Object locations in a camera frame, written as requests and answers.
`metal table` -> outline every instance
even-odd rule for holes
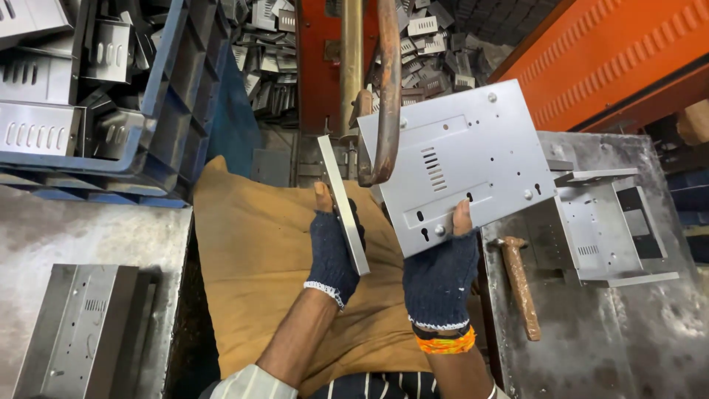
[[[542,331],[528,341],[498,249],[485,248],[481,290],[491,366],[512,398],[702,398],[709,392],[709,301],[674,211],[649,138],[538,132],[549,159],[576,170],[638,168],[667,259],[645,259],[649,271],[673,270],[678,280],[623,288],[565,285],[538,268],[533,247],[523,249]],[[630,187],[633,179],[616,182]],[[529,241],[517,213],[485,226],[497,236]]]
[[[0,398],[10,398],[54,263],[140,266],[160,274],[137,398],[161,398],[192,209],[46,201],[0,187]]]

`blue knitted glove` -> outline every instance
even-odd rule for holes
[[[470,320],[466,301],[478,275],[477,228],[468,200],[453,216],[454,236],[403,261],[403,294],[408,318],[419,327],[451,330]]]
[[[355,293],[359,283],[359,275],[352,267],[340,222],[333,212],[333,201],[330,198],[328,186],[317,182],[315,190],[318,209],[315,211],[315,219],[310,228],[311,241],[313,242],[313,265],[303,287],[323,291],[335,299],[340,310],[343,310],[347,301]],[[357,207],[351,199],[350,206],[364,247],[364,228],[359,224]]]

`white sleeve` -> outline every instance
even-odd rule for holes
[[[297,389],[250,364],[221,381],[209,399],[295,399],[296,396]]]

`wooden hammer handle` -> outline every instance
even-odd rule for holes
[[[537,311],[534,308],[530,287],[527,284],[527,276],[525,275],[524,265],[522,264],[522,256],[520,255],[520,247],[525,244],[525,241],[515,237],[503,238],[502,257],[505,261],[507,274],[512,285],[512,292],[517,301],[517,307],[525,320],[525,333],[530,341],[539,341],[542,338],[542,331],[539,327],[537,319]]]

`orange machine panel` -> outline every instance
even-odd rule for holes
[[[329,116],[331,131],[340,130],[340,63],[326,60],[325,41],[339,40],[341,19],[325,16],[325,0],[298,4],[298,109],[300,129],[306,135],[321,135]],[[364,71],[367,71],[379,37],[376,0],[365,1]]]
[[[539,130],[633,129],[707,94],[707,53],[708,0],[576,0],[500,80],[519,80]],[[665,95],[687,82],[702,85]]]

